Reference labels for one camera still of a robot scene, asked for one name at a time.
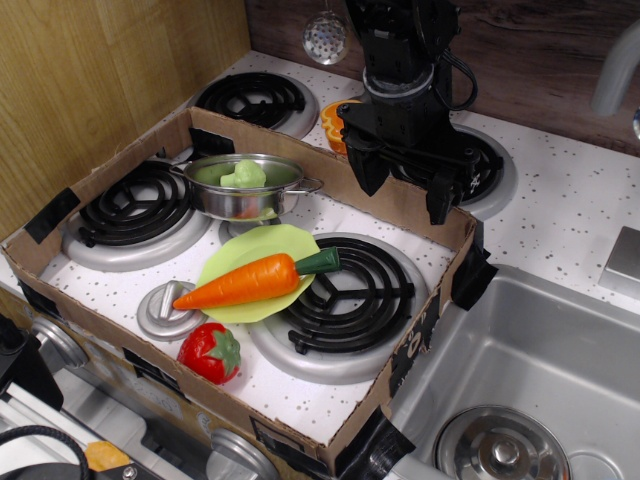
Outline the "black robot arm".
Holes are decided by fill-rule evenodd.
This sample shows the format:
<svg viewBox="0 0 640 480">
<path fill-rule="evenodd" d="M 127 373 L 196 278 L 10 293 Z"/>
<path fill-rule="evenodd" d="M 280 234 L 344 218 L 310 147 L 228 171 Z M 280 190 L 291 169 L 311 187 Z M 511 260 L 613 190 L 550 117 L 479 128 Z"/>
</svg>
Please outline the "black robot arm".
<svg viewBox="0 0 640 480">
<path fill-rule="evenodd" d="M 453 102 L 452 71 L 468 66 L 450 50 L 461 31 L 450 1 L 349 1 L 349 19 L 364 53 L 362 103 L 341 106 L 342 139 L 361 189 L 374 195 L 389 175 L 426 191 L 434 225 L 471 190 L 480 154 L 450 114 L 477 96 Z"/>
</svg>

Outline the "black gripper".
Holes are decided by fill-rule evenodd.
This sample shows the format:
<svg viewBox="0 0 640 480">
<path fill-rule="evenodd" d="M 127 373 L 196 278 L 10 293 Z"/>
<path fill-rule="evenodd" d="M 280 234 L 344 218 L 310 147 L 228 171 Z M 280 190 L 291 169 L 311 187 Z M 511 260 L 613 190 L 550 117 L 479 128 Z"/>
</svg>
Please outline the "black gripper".
<svg viewBox="0 0 640 480">
<path fill-rule="evenodd" d="M 448 110 L 432 100 L 386 104 L 372 99 L 338 108 L 344 122 L 343 141 L 351 169 L 360 188 L 373 196 L 391 174 L 389 147 L 413 147 Z M 427 189 L 426 206 L 432 225 L 443 225 L 450 210 L 462 198 L 462 186 L 452 170 L 441 170 Z"/>
</svg>

